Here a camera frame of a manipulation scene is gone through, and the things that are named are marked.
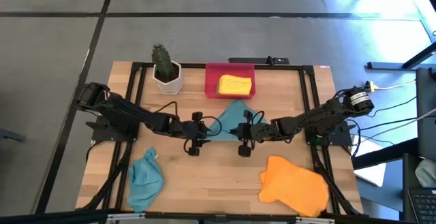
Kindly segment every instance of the orange cloth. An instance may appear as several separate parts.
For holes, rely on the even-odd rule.
[[[260,180],[259,200],[262,203],[279,200],[306,217],[317,217],[327,207],[328,185],[322,176],[282,157],[268,157]]]

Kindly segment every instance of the red plastic bin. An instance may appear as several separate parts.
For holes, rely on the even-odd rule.
[[[242,78],[251,78],[250,95],[222,95],[217,92],[219,78],[230,74]],[[256,94],[254,65],[249,63],[207,63],[204,81],[204,93],[211,99],[251,99]]]

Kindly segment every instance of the wooden table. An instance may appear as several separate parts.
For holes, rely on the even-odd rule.
[[[124,95],[129,79],[131,63],[114,62],[108,86],[112,92]],[[330,68],[314,66],[320,102],[330,99],[335,92]],[[204,94],[204,69],[183,69],[184,85],[178,95],[162,95],[152,80],[152,69],[147,68],[141,106],[156,111],[170,101],[177,101],[178,115],[182,121],[190,120],[192,112],[201,111],[205,116],[218,117],[232,102],[229,99],[207,99]],[[255,111],[264,110],[266,120],[282,116],[296,116],[305,111],[299,75],[289,70],[256,70],[256,95],[244,101]],[[313,100],[308,86],[311,108]],[[169,107],[164,112],[174,113]],[[163,172],[165,184],[161,193],[151,204],[150,212],[190,212],[227,214],[297,214],[281,202],[264,204],[259,202],[258,193],[262,187],[259,173],[265,170],[266,159],[279,155],[293,164],[312,170],[313,164],[304,132],[294,137],[291,144],[265,142],[257,144],[251,157],[238,156],[241,142],[211,142],[200,150],[199,157],[192,157],[183,151],[182,139],[156,135],[143,124],[134,143],[131,161],[140,159],[145,151],[154,147],[157,164]],[[108,177],[114,142],[96,146],[89,155],[84,171],[82,186],[76,207],[87,204]],[[331,146],[330,158],[334,179],[344,196],[353,207],[362,212],[362,204],[356,177],[349,155],[341,148]],[[110,207],[118,182],[112,188]],[[127,205],[129,184],[125,185],[122,210],[132,211]]]

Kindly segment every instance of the blue cloth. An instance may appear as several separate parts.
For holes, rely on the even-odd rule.
[[[235,135],[232,135],[228,133],[231,129],[235,129],[238,127],[239,123],[245,123],[247,122],[247,119],[244,118],[244,110],[248,110],[254,114],[256,114],[255,111],[253,111],[251,108],[249,108],[243,101],[241,100],[235,100],[233,101],[225,110],[224,112],[218,117],[218,120],[221,121],[221,124],[223,125],[223,130],[216,136],[209,136],[206,138],[206,140],[219,140],[219,141],[237,141],[238,137]],[[258,122],[260,118],[260,115],[257,115],[254,118],[254,122]],[[213,134],[215,132],[219,131],[219,123],[215,121],[209,129],[211,132],[210,134]]]
[[[164,185],[164,177],[156,164],[155,149],[148,149],[143,158],[135,160],[129,168],[130,196],[127,203],[134,212],[145,211]]]

